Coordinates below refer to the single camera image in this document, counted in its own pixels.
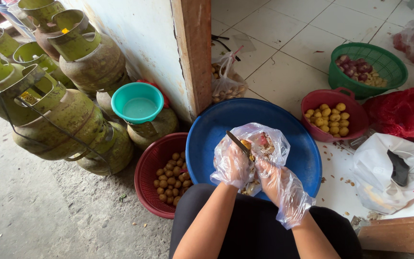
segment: blue plastic basin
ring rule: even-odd
[[[186,165],[193,183],[209,183],[213,167],[213,150],[226,130],[257,122],[282,131],[290,143],[286,167],[303,183],[312,197],[317,195],[322,179],[319,149],[306,128],[286,110],[270,102],[237,98],[222,101],[205,110],[194,121],[186,142]],[[255,197],[269,198],[259,192]]]

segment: green plastic basket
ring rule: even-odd
[[[359,58],[373,66],[382,79],[387,80],[386,87],[368,86],[350,79],[336,66],[335,60],[342,54],[347,54],[351,60]],[[345,87],[353,91],[356,100],[384,93],[385,91],[402,86],[408,78],[405,64],[391,52],[367,43],[347,43],[336,47],[332,52],[332,61],[328,72],[328,83],[332,89]]]

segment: water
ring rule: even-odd
[[[122,114],[133,119],[146,118],[157,111],[157,106],[151,100],[138,97],[129,100],[122,109]]]

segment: wooden board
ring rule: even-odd
[[[414,217],[372,220],[358,238],[363,249],[414,253]]]
[[[194,121],[212,102],[211,3],[210,0],[172,0],[172,12],[190,114]]]

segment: white tiled floor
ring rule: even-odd
[[[412,19],[406,1],[400,0],[212,0],[212,33],[229,37],[222,41],[233,51],[239,48],[233,36],[244,33],[256,48],[239,52],[242,61],[234,64],[249,85],[246,97],[270,101],[296,118],[301,117],[303,97],[330,88],[331,53],[350,41],[374,44],[398,56],[408,69],[408,81],[399,90],[414,87],[414,64],[392,44],[394,34]],[[212,47],[212,57],[222,52],[227,50],[219,43]],[[349,220],[365,217],[368,209],[360,204],[356,188],[345,183],[353,180],[353,153],[331,143],[317,145],[326,179],[317,205]]]

